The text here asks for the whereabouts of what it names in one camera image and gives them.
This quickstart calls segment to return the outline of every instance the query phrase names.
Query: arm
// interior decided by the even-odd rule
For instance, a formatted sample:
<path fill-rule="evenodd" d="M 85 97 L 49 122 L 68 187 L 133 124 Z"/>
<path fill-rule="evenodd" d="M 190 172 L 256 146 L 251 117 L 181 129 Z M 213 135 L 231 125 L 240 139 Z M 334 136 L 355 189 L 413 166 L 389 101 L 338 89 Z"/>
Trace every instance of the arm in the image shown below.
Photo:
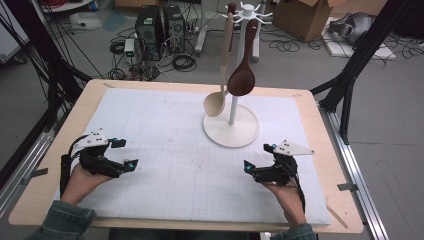
<path fill-rule="evenodd" d="M 81 235 L 96 217 L 96 213 L 77 205 L 97 186 L 110 179 L 100 174 L 92 175 L 77 164 L 62 198 L 53 202 L 41 227 L 27 239 L 83 239 Z"/>
<path fill-rule="evenodd" d="M 286 186 L 277 186 L 273 183 L 264 183 L 263 185 L 277 198 L 290 226 L 287 232 L 278 233 L 270 239 L 316 240 L 311 225 L 306 221 L 296 185 L 293 182 Z"/>

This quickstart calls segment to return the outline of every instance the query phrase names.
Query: sleeve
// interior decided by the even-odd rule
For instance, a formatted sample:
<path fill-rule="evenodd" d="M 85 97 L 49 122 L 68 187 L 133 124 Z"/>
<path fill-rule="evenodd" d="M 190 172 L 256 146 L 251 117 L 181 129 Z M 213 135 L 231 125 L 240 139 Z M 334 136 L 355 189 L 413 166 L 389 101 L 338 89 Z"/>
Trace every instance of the sleeve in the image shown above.
<path fill-rule="evenodd" d="M 95 217 L 92 209 L 54 201 L 41 227 L 26 239 L 84 239 L 82 234 Z"/>
<path fill-rule="evenodd" d="M 302 224 L 297 228 L 289 229 L 287 232 L 280 232 L 272 236 L 270 240 L 316 240 L 316 235 L 309 224 Z"/>

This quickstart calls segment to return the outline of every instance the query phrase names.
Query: hand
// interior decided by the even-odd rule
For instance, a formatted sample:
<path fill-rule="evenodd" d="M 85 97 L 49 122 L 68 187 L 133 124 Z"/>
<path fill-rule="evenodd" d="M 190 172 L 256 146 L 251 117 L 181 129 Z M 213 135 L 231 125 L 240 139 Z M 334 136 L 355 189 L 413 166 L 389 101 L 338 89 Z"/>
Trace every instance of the hand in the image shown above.
<path fill-rule="evenodd" d="M 306 223 L 299 191 L 293 181 L 289 182 L 286 186 L 278 186 L 274 183 L 263 183 L 262 185 L 268 188 L 277 198 L 278 203 L 284 210 L 284 216 L 289 222 L 290 228 L 295 228 Z"/>
<path fill-rule="evenodd" d="M 72 170 L 68 185 L 60 200 L 76 206 L 97 186 L 110 179 L 112 178 L 101 174 L 93 175 L 78 163 Z"/>

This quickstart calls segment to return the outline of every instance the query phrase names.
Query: concrete floor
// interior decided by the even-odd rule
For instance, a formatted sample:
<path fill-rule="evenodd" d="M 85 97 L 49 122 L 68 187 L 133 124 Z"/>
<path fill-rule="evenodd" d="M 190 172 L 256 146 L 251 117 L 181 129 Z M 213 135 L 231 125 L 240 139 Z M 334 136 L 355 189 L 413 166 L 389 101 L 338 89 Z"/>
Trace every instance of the concrete floor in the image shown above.
<path fill-rule="evenodd" d="M 100 29 L 77 32 L 72 37 L 99 71 L 106 73 L 111 68 L 110 39 L 134 26 L 135 19 L 132 14 L 115 11 L 110 6 L 103 7 L 97 14 L 103 23 Z M 213 19 L 209 25 L 222 29 L 222 20 Z M 195 57 L 197 68 L 190 73 L 167 72 L 172 82 L 217 84 L 220 60 L 207 54 L 213 52 L 212 42 L 220 48 L 221 39 L 220 32 L 208 33 L 209 44 L 205 45 L 201 57 Z M 65 40 L 77 68 L 91 76 L 98 75 L 72 42 Z M 312 50 L 306 44 L 299 43 L 299 46 L 297 52 L 280 52 L 261 42 L 260 61 L 251 64 L 257 86 L 312 89 L 337 76 L 348 61 L 330 57 L 324 47 Z M 353 95 L 349 140 L 389 238 L 422 239 L 424 56 L 411 59 L 396 56 L 396 60 L 387 62 L 386 66 L 380 60 L 372 60 L 359 76 Z M 235 58 L 236 54 L 232 54 L 230 71 L 235 69 Z M 0 66 L 0 76 L 2 167 L 47 104 L 30 64 Z M 160 75 L 155 81 L 169 80 Z M 325 93 L 319 94 L 316 100 L 324 97 Z M 8 213 L 0 221 L 0 239 L 21 239 L 35 229 L 11 226 L 7 218 Z M 91 228 L 86 237 L 106 239 L 107 230 Z M 320 234 L 320 239 L 372 239 L 372 236 L 365 228 L 359 235 Z"/>

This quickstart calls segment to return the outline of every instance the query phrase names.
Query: computer tower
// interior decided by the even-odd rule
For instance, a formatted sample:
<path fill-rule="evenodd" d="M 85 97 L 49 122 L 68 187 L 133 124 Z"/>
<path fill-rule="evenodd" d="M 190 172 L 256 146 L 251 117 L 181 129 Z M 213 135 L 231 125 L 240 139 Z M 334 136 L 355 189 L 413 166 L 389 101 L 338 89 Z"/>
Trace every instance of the computer tower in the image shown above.
<path fill-rule="evenodd" d="M 185 50 L 185 20 L 178 6 L 164 6 L 163 19 L 165 39 L 168 40 L 171 53 L 182 53 Z"/>
<path fill-rule="evenodd" d="M 143 5 L 135 23 L 135 31 L 140 43 L 142 59 L 159 61 L 164 42 L 160 9 L 157 5 Z"/>

